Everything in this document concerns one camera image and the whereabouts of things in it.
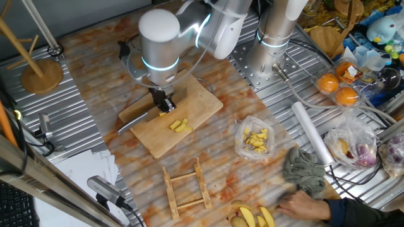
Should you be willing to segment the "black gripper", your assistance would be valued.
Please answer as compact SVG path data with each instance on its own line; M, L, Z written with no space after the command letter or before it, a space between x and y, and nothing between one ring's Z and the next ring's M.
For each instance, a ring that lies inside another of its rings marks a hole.
M172 101L174 94L174 88L172 86L168 86L162 90L160 88L149 88L148 90L152 95L154 104L161 112L169 113L176 109L176 105Z

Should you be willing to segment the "person bare hand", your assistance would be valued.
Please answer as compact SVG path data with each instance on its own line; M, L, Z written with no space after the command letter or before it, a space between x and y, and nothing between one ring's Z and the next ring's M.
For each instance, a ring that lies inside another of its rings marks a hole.
M299 220L329 221L331 219L331 209L327 202L313 199L301 190L280 199L277 211Z

